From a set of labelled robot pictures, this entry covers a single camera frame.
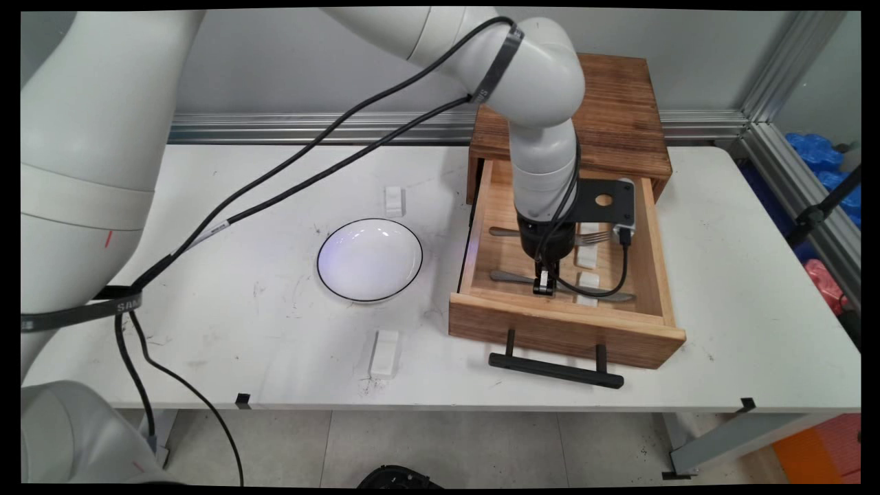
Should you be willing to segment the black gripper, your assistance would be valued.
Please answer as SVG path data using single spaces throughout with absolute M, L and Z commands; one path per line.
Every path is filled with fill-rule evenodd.
M 536 276 L 532 284 L 532 293 L 537 296 L 553 297 L 556 294 L 556 284 L 559 279 L 560 260 L 574 251 L 576 223 L 559 221 L 556 230 L 544 242 L 540 250 L 541 241 L 554 223 L 531 222 L 525 217 L 518 218 L 520 244 L 528 257 L 536 260 L 538 254 L 546 262 L 546 269 L 536 269 Z

